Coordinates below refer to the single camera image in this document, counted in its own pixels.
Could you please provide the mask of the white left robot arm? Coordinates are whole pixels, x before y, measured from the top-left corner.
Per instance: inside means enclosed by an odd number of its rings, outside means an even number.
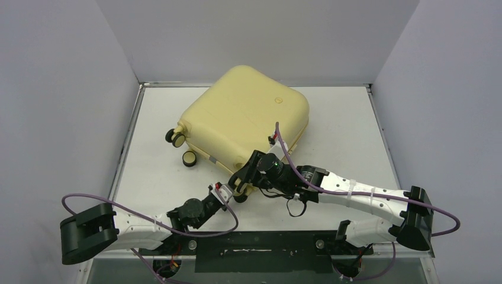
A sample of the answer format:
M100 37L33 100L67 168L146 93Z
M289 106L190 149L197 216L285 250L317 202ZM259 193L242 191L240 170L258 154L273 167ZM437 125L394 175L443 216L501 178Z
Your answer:
M82 263L107 250L144 248L170 254L177 246L174 234L212 237L187 229L198 229L220 209L228 209L232 197L233 191L222 186L211 189L203 200L191 198L167 213L145 215L97 196L100 204L72 212L60 222L62 263Z

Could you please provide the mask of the yellow suitcase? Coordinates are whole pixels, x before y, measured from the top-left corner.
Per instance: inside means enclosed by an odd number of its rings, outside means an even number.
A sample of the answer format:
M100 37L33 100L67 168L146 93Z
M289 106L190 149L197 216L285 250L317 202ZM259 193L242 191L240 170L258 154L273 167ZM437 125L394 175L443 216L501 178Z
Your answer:
M292 153L307 128L309 113L302 93L240 65L196 99L165 140L174 147L187 144L195 156L234 174L254 150L267 153L268 136L275 134L277 125Z

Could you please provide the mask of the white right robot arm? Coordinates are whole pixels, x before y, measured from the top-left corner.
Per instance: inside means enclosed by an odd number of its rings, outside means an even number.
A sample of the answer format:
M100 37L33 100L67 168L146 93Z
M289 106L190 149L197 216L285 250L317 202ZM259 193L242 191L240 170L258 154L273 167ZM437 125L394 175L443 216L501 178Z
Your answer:
M427 192L418 186L409 191L378 188L320 167L291 167L275 154L258 150L232 174L229 185L238 193L251 185L275 189L284 198L298 198L304 204L336 204L371 214L368 220L340 223L334 239L336 248L342 253L392 241L417 251L432 248L432 203Z

